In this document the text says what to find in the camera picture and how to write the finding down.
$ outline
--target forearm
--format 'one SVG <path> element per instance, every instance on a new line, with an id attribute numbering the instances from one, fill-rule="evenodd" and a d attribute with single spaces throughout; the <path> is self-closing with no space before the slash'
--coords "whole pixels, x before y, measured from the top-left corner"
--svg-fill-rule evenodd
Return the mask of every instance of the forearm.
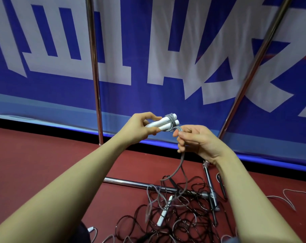
<path id="1" fill-rule="evenodd" d="M 301 242 L 234 153 L 219 160 L 217 167 L 241 242 Z"/>
<path id="2" fill-rule="evenodd" d="M 115 136 L 56 178 L 0 225 L 0 242 L 64 241 L 125 148 Z"/>

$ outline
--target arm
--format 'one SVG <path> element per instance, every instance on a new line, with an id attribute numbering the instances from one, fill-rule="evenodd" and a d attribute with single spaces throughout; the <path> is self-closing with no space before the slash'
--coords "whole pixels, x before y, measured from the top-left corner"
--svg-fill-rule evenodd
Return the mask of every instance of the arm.
<path id="1" fill-rule="evenodd" d="M 179 152 L 196 152 L 219 169 L 241 242 L 301 242 L 245 169 L 236 154 L 209 129 L 184 125 Z"/>
<path id="2" fill-rule="evenodd" d="M 103 179 L 127 146 L 159 128 L 152 113 L 134 114 L 120 132 L 52 181 L 0 225 L 0 242 L 64 242 L 80 223 Z"/>

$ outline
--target hand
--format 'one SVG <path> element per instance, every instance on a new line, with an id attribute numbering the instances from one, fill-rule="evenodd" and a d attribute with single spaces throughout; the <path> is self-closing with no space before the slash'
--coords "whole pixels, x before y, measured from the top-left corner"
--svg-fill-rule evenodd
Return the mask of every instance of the hand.
<path id="1" fill-rule="evenodd" d="M 149 135 L 156 135 L 161 130 L 158 127 L 145 127 L 149 122 L 147 119 L 154 121 L 160 120 L 162 117 L 157 117 L 151 112 L 135 113 L 124 127 L 116 134 L 119 138 L 122 138 L 127 145 L 139 143 L 146 139 Z"/>
<path id="2" fill-rule="evenodd" d="M 178 141 L 178 152 L 194 152 L 212 164 L 219 159 L 235 155 L 235 153 L 207 127 L 202 125 L 183 125 L 183 131 L 175 130 L 173 136 Z"/>

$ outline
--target red floor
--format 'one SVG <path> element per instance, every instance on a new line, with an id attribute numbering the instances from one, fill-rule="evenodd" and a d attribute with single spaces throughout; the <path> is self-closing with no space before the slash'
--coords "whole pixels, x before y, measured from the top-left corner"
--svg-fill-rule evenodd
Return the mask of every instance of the red floor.
<path id="1" fill-rule="evenodd" d="M 90 143 L 0 129 L 0 223 L 40 189 L 97 147 Z M 163 175 L 172 173 L 178 164 L 177 159 L 125 151 L 108 176 L 159 184 L 159 179 Z M 188 178 L 204 177 L 199 163 L 186 161 L 183 167 Z M 210 173 L 216 191 L 221 194 L 215 179 L 217 170 L 211 169 Z M 306 191 L 306 182 L 258 173 L 251 175 L 266 195 L 282 196 L 284 188 Z M 180 175 L 175 178 L 175 181 L 182 180 Z M 300 238 L 306 242 L 306 195 L 289 193 L 288 197 L 297 212 L 292 211 L 285 202 L 271 201 Z M 139 205 L 146 203 L 145 190 L 103 184 L 83 221 L 87 226 L 98 228 L 95 242 L 102 242 L 107 235 L 114 233 L 120 217 L 133 215 Z M 225 204 L 225 208 L 234 227 L 228 203 Z M 224 213 L 218 212 L 217 219 L 220 223 L 217 227 L 218 233 L 229 234 Z M 123 225 L 123 230 L 126 232 L 127 222 Z"/>

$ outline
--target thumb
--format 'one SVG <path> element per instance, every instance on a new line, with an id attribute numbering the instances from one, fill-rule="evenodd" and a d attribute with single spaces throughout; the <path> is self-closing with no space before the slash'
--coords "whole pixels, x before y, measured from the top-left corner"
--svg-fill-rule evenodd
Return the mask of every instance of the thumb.
<path id="1" fill-rule="evenodd" d="M 188 132 L 179 132 L 179 137 L 185 141 L 197 142 L 197 143 L 204 143 L 206 142 L 206 137 L 200 134 L 192 134 Z"/>
<path id="2" fill-rule="evenodd" d="M 158 127 L 150 127 L 150 128 L 146 127 L 146 129 L 147 129 L 146 132 L 148 135 L 156 135 L 157 133 L 161 131 Z"/>

